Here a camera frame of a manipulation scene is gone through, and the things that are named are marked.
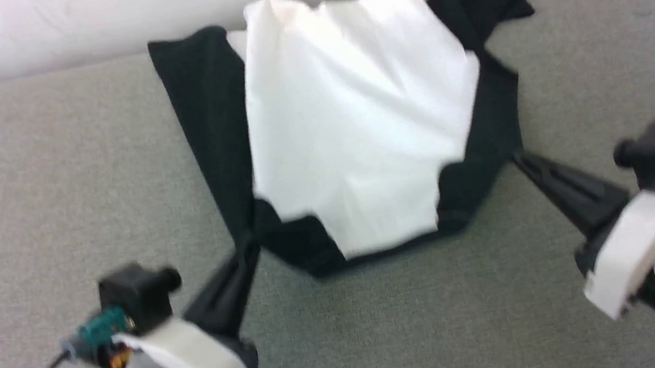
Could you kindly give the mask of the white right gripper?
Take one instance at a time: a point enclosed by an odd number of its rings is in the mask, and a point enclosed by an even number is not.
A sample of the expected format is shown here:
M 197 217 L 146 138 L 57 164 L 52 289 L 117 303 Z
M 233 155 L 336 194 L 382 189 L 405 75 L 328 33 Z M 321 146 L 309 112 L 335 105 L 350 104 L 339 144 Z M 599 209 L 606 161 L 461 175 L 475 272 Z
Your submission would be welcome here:
M 627 189 L 544 155 L 520 151 L 512 159 L 585 238 L 600 229 L 601 207 L 629 201 Z M 586 276 L 584 294 L 616 320 L 651 272 L 655 278 L 655 192 L 645 190 L 623 208 Z

